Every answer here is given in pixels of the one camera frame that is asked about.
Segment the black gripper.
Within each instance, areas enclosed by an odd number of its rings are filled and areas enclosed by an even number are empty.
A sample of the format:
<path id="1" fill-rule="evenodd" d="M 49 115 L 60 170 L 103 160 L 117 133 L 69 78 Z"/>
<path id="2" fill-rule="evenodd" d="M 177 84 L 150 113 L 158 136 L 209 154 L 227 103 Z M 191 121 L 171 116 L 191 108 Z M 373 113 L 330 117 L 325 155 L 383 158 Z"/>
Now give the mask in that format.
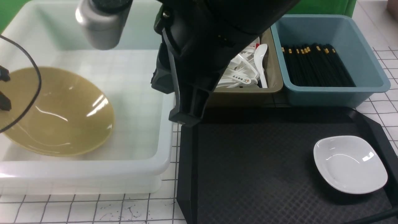
<path id="1" fill-rule="evenodd" d="M 198 124 L 229 62 L 258 36 L 258 22 L 237 10 L 226 16 L 208 9 L 160 9 L 154 30 L 162 37 L 152 88 L 175 93 L 169 120 Z"/>

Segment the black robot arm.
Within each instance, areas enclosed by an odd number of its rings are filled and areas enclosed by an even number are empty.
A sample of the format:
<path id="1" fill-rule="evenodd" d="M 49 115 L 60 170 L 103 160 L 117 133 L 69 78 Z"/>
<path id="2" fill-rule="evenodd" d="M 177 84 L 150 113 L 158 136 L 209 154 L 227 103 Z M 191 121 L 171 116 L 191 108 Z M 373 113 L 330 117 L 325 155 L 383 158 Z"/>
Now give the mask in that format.
<path id="1" fill-rule="evenodd" d="M 154 30 L 162 37 L 151 87 L 175 93 L 168 119 L 198 124 L 230 61 L 297 0 L 162 0 Z"/>

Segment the silver cylindrical arm joint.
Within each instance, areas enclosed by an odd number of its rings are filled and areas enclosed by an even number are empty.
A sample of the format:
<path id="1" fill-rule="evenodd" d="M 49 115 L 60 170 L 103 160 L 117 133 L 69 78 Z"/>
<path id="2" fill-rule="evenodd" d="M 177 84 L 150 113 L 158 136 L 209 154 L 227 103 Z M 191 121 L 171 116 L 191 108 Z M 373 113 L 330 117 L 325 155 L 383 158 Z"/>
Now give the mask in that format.
<path id="1" fill-rule="evenodd" d="M 81 0 L 75 17 L 92 47 L 115 48 L 121 38 L 132 0 Z"/>

